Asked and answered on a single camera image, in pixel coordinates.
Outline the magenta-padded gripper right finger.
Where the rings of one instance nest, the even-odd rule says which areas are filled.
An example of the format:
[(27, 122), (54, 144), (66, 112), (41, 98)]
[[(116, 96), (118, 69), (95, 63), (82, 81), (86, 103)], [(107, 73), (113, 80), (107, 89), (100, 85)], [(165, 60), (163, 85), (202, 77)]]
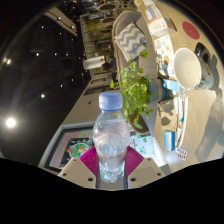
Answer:
[(152, 158), (144, 158), (132, 147), (127, 147), (124, 169), (124, 187), (126, 189), (143, 187), (164, 176), (164, 172)]

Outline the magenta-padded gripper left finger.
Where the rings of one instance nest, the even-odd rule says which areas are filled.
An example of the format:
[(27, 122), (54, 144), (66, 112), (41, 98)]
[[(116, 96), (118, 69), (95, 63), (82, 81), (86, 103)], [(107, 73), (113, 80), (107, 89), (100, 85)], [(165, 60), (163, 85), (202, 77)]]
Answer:
[(96, 149), (90, 148), (80, 158), (72, 158), (59, 173), (59, 177), (84, 188), (95, 189), (99, 162)]

